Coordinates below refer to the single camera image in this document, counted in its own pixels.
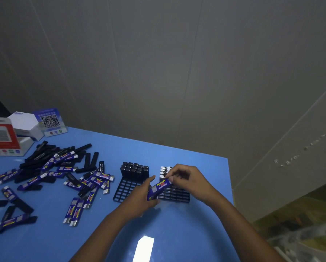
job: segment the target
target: wall panel seam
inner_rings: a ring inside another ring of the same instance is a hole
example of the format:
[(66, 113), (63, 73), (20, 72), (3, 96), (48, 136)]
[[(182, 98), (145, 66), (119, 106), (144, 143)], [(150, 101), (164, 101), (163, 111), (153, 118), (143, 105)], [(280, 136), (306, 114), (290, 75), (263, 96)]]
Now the wall panel seam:
[(35, 13), (35, 15), (36, 15), (36, 17), (37, 17), (38, 23), (39, 23), (39, 25), (40, 25), (40, 27), (41, 27), (41, 29), (42, 29), (42, 31), (43, 31), (43, 34), (44, 34), (44, 36), (45, 36), (45, 38), (46, 38), (46, 40), (47, 40), (47, 42), (48, 42), (49, 48), (50, 48), (50, 50), (51, 50), (51, 52), (52, 52), (52, 54), (53, 54), (53, 56), (54, 56), (54, 59), (55, 59), (56, 64), (57, 64), (57, 67), (58, 67), (59, 70), (60, 70), (60, 73), (61, 73), (62, 79), (63, 79), (64, 82), (65, 82), (66, 88), (67, 88), (67, 90), (69, 91), (70, 96), (72, 97), (73, 104), (74, 104), (74, 109), (77, 111), (78, 117), (81, 119), (81, 123), (82, 123), (82, 125), (83, 125), (83, 128), (85, 128), (85, 123), (84, 123), (83, 117), (81, 116), (81, 114), (80, 114), (80, 112), (79, 112), (79, 110), (78, 110), (78, 105), (76, 105), (76, 100), (75, 100), (75, 98), (74, 98), (74, 95), (73, 95), (72, 91), (70, 90), (69, 84), (68, 84), (68, 82), (67, 82), (67, 80), (66, 80), (66, 77), (65, 77), (65, 74), (64, 74), (63, 70), (61, 69), (61, 66), (60, 66), (59, 60), (58, 60), (57, 57), (56, 57), (56, 54), (55, 54), (54, 49), (53, 49), (53, 47), (52, 47), (52, 44), (50, 43), (49, 38), (48, 38), (48, 36), (47, 36), (47, 33), (46, 33), (45, 30), (44, 30), (44, 27), (43, 27), (42, 22), (41, 22), (41, 20), (40, 20), (40, 18), (39, 18), (39, 15), (38, 15), (38, 13), (37, 13), (37, 10), (36, 10), (36, 8), (34, 7), (34, 4), (32, 3), (31, 0), (29, 0), (29, 1), (30, 1), (30, 4), (31, 4), (31, 7), (32, 7), (32, 9), (33, 9), (33, 11), (34, 11), (34, 13)]
[(188, 84), (189, 84), (189, 78), (190, 78), (190, 75), (191, 75), (191, 68), (192, 68), (193, 56), (194, 56), (194, 52), (196, 50), (196, 41), (197, 41), (199, 23), (200, 23), (200, 18), (201, 18), (201, 13), (202, 13), (203, 1), (204, 0), (201, 1), (201, 7), (200, 7), (200, 10), (199, 10), (199, 15), (198, 15), (197, 29), (196, 29), (196, 34), (194, 36), (193, 51), (192, 51), (191, 61), (190, 61), (190, 64), (189, 64), (189, 69), (188, 69), (188, 74), (187, 74), (185, 94), (183, 96), (183, 107), (181, 109), (181, 116), (180, 116), (180, 122), (179, 122), (179, 126), (178, 126), (178, 134), (177, 134), (176, 140), (175, 140), (175, 147), (177, 147), (177, 145), (178, 145), (178, 139), (179, 139), (179, 135), (180, 135), (180, 129), (181, 129), (181, 123), (182, 123), (182, 117), (183, 117), (183, 109), (185, 107), (186, 94), (187, 94), (187, 89), (188, 89)]

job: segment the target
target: red and white box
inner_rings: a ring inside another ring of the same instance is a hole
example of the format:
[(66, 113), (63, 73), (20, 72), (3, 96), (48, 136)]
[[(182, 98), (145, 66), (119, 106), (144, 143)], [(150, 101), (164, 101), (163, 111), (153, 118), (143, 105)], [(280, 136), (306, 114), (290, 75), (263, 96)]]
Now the red and white box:
[(0, 156), (24, 156), (32, 146), (30, 137), (17, 137), (9, 118), (0, 118)]

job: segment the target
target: blue table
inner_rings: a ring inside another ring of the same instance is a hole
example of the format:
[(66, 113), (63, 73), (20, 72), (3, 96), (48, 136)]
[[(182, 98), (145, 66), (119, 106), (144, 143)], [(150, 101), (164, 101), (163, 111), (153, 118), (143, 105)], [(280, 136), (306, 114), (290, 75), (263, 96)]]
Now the blue table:
[[(69, 133), (43, 138), (57, 146), (80, 147), (91, 143), (89, 152), (99, 152), (105, 162), (105, 172), (115, 176), (107, 195), (98, 193), (89, 210), (84, 210), (77, 227), (62, 223), (77, 192), (63, 185), (42, 183), (41, 191), (20, 192), (18, 184), (9, 182), (17, 195), (35, 209), (38, 220), (32, 225), (20, 225), (0, 234), (0, 261), (67, 261), (81, 247), (104, 217), (119, 203), (112, 200), (121, 180), (119, 170), (123, 161), (150, 167), (156, 174), (151, 184), (159, 181), (161, 166), (176, 163), (195, 165), (208, 181), (229, 201), (232, 200), (231, 181), (226, 158), (124, 139), (101, 133), (68, 127)], [(27, 152), (32, 154), (37, 143)], [(0, 174), (18, 168), (23, 158), (0, 156)], [(0, 191), (0, 199), (5, 199)], [(0, 208), (0, 221), (7, 207)], [(16, 209), (14, 216), (22, 212)], [(120, 232), (106, 261), (133, 261), (138, 240), (144, 235), (154, 238), (150, 261), (239, 261), (229, 237), (217, 216), (209, 207), (191, 196), (189, 204), (161, 201), (143, 217), (128, 223)]]

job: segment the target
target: stack of lighters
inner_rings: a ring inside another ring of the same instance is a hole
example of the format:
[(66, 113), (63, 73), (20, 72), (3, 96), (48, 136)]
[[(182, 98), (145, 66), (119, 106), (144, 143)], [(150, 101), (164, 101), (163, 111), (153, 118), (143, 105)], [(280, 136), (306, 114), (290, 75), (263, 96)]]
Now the stack of lighters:
[[(5, 186), (1, 191), (8, 201), (14, 205), (9, 206), (5, 211), (2, 221), (0, 222), (0, 233), (16, 225), (33, 224), (37, 221), (37, 216), (30, 216), (34, 209), (22, 201), (10, 187)], [(24, 214), (12, 218), (16, 207), (22, 210)]]
[(173, 167), (171, 167), (171, 166), (167, 166), (167, 167), (161, 166), (161, 172), (159, 174), (159, 180), (162, 181), (163, 179), (165, 179), (165, 175), (167, 173), (169, 173), (170, 169), (172, 169), (172, 168)]
[(122, 177), (130, 180), (143, 181), (149, 177), (148, 166), (143, 166), (138, 163), (123, 162), (120, 171), (122, 173)]
[[(14, 180), (15, 183), (20, 183), (30, 179), (25, 184), (18, 186), (17, 190), (40, 190), (43, 186), (39, 185), (38, 183), (54, 183), (56, 178), (63, 178), (64, 176), (67, 176), (69, 180), (64, 184), (79, 191), (78, 195), (80, 198), (77, 198), (78, 200), (75, 209), (77, 207), (89, 208), (98, 188), (102, 188), (104, 190), (104, 194), (109, 193), (109, 182), (113, 181), (114, 177), (104, 173), (103, 161), (100, 162), (99, 168), (96, 167), (97, 158), (99, 156), (98, 152), (94, 153), (93, 159), (90, 163), (91, 154), (86, 153), (83, 150), (91, 147), (91, 144), (84, 145), (78, 149), (75, 149), (74, 146), (60, 149), (55, 145), (48, 145), (47, 143), (47, 141), (43, 141), (40, 145), (38, 145), (35, 152), (30, 157), (25, 159), (25, 163), (20, 165), (20, 169), (12, 169), (1, 174), (0, 184), (4, 184), (11, 180)], [(81, 162), (84, 156), (84, 167), (81, 169), (74, 167), (74, 164), (76, 162)], [(53, 166), (57, 167), (56, 171), (48, 171)], [(87, 173), (84, 174), (84, 177), (81, 177), (80, 180), (78, 180), (72, 175), (72, 172)], [(25, 214), (11, 218), (15, 210), (15, 206), (8, 207), (2, 221), (0, 222), (0, 232), (3, 232), (5, 229), (14, 225), (36, 222), (37, 216), (30, 216), (34, 210), (26, 203), (21, 201), (11, 188), (5, 186), (2, 189), (2, 192), (9, 202), (20, 208), (25, 212)], [(6, 206), (8, 201), (0, 201), (0, 207)], [(80, 218), (80, 212), (77, 211), (77, 214), (74, 217), (72, 215), (71, 219), (73, 218), (75, 220), (71, 226), (76, 226)]]
[(91, 207), (97, 191), (101, 188), (103, 194), (109, 193), (110, 182), (114, 180), (114, 176), (105, 174), (104, 171), (104, 161), (100, 161), (98, 169), (84, 174), (80, 180), (77, 180), (72, 174), (67, 176), (69, 180), (65, 181), (64, 185), (77, 190), (79, 198), (73, 198), (63, 223), (77, 226), (83, 209)]

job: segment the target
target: finger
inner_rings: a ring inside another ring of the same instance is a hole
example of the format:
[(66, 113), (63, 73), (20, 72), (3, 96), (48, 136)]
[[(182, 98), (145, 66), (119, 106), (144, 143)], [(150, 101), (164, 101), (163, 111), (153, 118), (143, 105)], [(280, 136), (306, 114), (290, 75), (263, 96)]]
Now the finger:
[(161, 202), (160, 199), (153, 199), (151, 201), (148, 201), (147, 204), (148, 204), (149, 208), (152, 208), (152, 207), (156, 206), (159, 202)]
[(142, 186), (146, 187), (148, 190), (151, 181), (153, 181), (155, 178), (156, 178), (156, 175), (149, 177), (148, 179), (145, 180), (145, 182), (142, 184)]
[(171, 176), (173, 176), (174, 174), (176, 174), (176, 172), (178, 171), (183, 171), (186, 172), (188, 174), (191, 173), (191, 166), (187, 166), (184, 164), (177, 164), (176, 166), (174, 166), (167, 174), (166, 174), (166, 178), (169, 178)]
[(177, 176), (171, 176), (169, 177), (169, 182), (173, 183), (174, 185), (186, 189), (188, 190), (188, 180), (181, 178), (181, 176), (177, 177)]

